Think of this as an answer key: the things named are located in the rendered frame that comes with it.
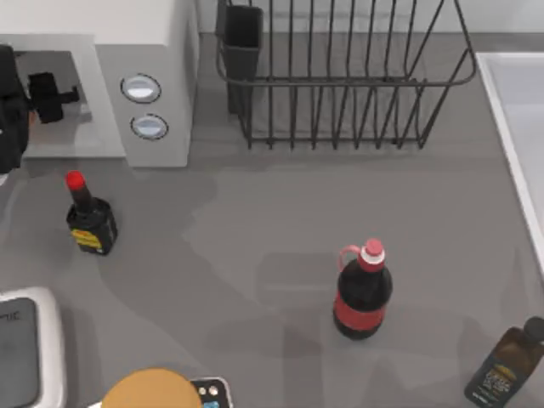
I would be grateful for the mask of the pale microwave oven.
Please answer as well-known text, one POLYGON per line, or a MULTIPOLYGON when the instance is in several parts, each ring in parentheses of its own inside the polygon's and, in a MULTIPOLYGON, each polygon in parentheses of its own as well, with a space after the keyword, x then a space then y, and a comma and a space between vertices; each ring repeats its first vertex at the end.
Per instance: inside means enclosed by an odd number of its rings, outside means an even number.
POLYGON ((131 167, 185 167, 200 57, 195 0, 0 0, 0 45, 10 46, 19 78, 50 72, 81 100, 64 118, 31 125, 26 158, 123 158, 131 167), (161 96, 136 104, 121 80, 144 74, 161 96), (168 134, 145 140, 133 117, 156 114, 168 134))

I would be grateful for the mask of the olive bottle with black cap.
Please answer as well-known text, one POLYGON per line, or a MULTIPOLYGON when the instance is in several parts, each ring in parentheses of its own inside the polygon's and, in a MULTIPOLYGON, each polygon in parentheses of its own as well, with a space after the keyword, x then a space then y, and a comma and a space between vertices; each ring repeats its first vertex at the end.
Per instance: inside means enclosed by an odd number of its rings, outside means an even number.
POLYGON ((509 328, 464 388, 478 408, 504 408, 544 358, 544 318, 509 328))

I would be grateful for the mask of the round silver microwave knob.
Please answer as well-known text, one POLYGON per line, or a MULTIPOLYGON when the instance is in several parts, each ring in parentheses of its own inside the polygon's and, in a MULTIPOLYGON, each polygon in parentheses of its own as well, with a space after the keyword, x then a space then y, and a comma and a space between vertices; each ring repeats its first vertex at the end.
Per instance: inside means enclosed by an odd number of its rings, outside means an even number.
POLYGON ((150 113, 133 117, 130 128, 139 138, 151 141, 162 139, 169 132, 167 121, 161 116, 150 113))
POLYGON ((120 84, 122 94, 136 104, 150 104, 158 100, 162 93, 159 82, 152 76, 138 74, 125 77, 120 84))

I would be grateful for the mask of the dark bottle with red label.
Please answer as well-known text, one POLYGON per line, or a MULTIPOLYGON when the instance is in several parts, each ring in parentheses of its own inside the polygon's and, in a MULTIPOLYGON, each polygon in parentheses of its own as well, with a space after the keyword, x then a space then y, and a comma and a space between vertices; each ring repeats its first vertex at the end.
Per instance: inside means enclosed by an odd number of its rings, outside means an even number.
POLYGON ((349 245, 339 253, 337 264, 333 321, 345 337, 355 341, 367 339, 382 325, 393 293, 385 248, 377 238, 362 246, 349 245))

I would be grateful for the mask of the dark grey cutlery holder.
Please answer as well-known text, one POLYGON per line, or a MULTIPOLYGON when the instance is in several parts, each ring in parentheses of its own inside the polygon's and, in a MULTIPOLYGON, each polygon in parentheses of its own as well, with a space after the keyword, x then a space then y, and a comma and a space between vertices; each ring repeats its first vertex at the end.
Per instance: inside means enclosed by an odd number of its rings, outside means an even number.
POLYGON ((262 49, 264 12, 252 5, 218 0, 216 36, 225 68, 228 110, 231 115, 245 114, 252 94, 262 49))

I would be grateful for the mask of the tan round bread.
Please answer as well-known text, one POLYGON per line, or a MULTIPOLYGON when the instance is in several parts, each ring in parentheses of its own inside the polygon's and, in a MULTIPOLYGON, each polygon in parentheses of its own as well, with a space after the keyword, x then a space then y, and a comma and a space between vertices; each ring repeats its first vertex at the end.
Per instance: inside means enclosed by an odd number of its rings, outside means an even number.
POLYGON ((189 379, 162 367, 133 371, 101 400, 101 408, 203 408, 189 379))

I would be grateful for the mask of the small black red-capped bottle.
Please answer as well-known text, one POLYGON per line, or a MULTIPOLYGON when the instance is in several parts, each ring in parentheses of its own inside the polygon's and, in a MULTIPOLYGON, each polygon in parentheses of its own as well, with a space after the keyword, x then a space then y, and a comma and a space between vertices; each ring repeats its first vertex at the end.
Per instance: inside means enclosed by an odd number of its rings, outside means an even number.
POLYGON ((72 198, 66 222, 76 244, 83 252, 108 255, 118 237, 110 203, 93 195, 77 170, 65 175, 65 183, 72 198))

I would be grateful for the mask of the white device with buttons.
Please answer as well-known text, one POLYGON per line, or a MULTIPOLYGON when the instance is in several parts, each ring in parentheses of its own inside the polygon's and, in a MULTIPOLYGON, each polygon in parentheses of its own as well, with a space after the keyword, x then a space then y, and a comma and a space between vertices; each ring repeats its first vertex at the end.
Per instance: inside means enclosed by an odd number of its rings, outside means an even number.
POLYGON ((222 377, 190 379, 196 389, 201 408, 234 408, 230 386, 222 377))

